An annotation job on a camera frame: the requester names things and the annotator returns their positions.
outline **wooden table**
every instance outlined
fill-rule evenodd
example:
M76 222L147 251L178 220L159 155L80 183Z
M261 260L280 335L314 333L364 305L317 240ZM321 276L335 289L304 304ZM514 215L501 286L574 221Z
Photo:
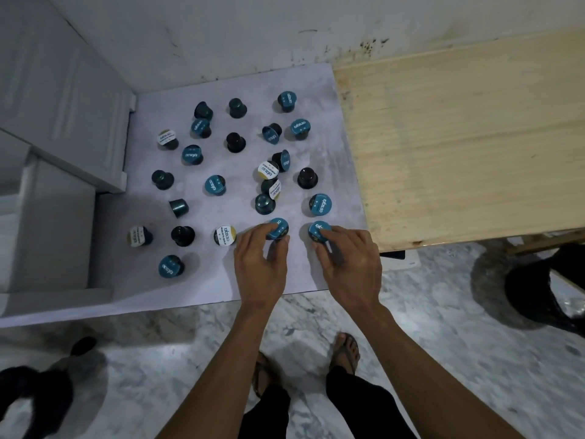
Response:
M335 78L381 251L585 227L585 31Z

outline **marble floor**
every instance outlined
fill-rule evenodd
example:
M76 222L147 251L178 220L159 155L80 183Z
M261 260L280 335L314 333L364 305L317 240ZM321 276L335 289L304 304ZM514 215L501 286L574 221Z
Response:
M419 250L421 266L384 273L381 300L402 328L529 439L582 439L585 339L523 319L503 295L510 267L496 243ZM0 330L0 369L45 369L73 343L98 347L71 364L76 399L54 437L152 439L209 362L238 302ZM369 344L325 291L276 306L262 349L281 364L292 397L288 437L351 438L325 396L331 342L353 333L357 374L392 391ZM250 393L249 407L256 402ZM30 403L11 406L0 438L20 438Z

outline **black cloth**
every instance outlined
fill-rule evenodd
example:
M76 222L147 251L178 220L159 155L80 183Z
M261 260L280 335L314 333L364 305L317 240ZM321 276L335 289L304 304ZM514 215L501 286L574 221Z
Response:
M381 386L336 366L327 374L326 392L356 439L416 439L394 398ZM269 385L259 403L244 414L238 439L284 439L290 400L284 388Z

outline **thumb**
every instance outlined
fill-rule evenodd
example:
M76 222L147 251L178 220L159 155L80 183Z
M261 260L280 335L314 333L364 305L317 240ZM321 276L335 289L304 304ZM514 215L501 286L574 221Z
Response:
M317 253L317 258L319 259L319 263L321 263L323 272L325 274L331 274L333 272L333 262L331 261L327 248L323 243L313 243L313 246L315 247L315 252Z
M284 236L274 247L274 265L276 268L287 270L287 255L291 236Z

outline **hand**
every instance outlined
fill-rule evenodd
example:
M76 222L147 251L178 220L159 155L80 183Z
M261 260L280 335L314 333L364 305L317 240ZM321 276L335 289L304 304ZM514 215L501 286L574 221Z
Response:
M334 243L343 255L343 264L335 265L323 243L315 243L323 276L333 298L351 315L354 311L373 309L379 304L382 287L382 263L378 245L369 231L333 227L321 234Z
M272 312L284 292L290 236L272 242L268 259L263 253L266 235L276 228L276 223L263 223L236 239L234 266L244 309Z

